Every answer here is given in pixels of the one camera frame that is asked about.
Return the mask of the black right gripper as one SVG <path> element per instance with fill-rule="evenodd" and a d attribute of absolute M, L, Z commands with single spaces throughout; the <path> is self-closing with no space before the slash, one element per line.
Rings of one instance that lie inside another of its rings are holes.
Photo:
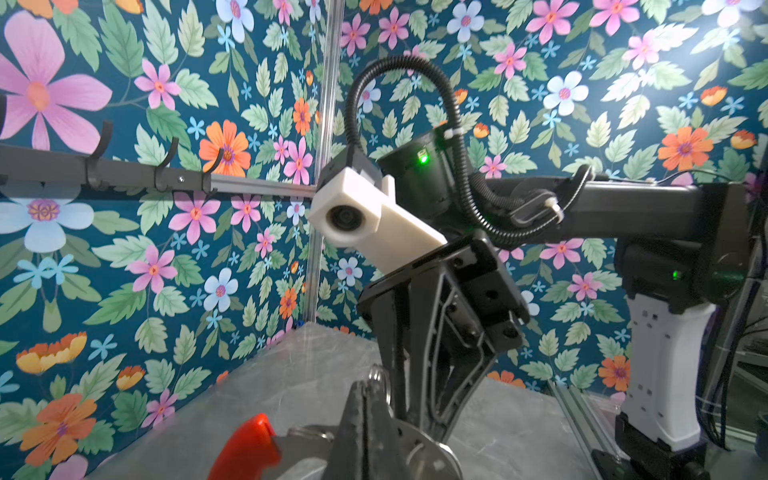
<path fill-rule="evenodd" d="M 449 242 L 366 286 L 395 417 L 435 441 L 451 435 L 492 354 L 523 344 L 526 301 L 486 234 Z"/>

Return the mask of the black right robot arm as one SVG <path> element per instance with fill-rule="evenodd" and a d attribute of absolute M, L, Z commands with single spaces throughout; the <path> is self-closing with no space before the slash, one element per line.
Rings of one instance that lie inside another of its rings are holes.
<path fill-rule="evenodd" d="M 374 221 L 385 263 L 382 278 L 358 301 L 377 336 L 413 476 L 459 474 L 443 441 L 482 375 L 501 352 L 522 342 L 531 314 L 497 249 L 584 237 L 617 242 L 636 364 L 616 420 L 622 456 L 594 451 L 600 476 L 706 478 L 706 446 L 694 410 L 699 347 L 715 308 L 745 280 L 742 188 L 610 183 L 589 166 L 568 180 L 487 182 L 469 172 L 448 78 L 412 56 L 376 61 L 354 80 L 344 114 L 352 159 L 361 155 L 358 100 L 372 80 L 393 70 L 428 78 L 448 122 L 383 158 L 379 170 L 405 186 L 407 219 L 458 233 L 423 252 L 408 241 L 400 260 L 394 229 Z"/>

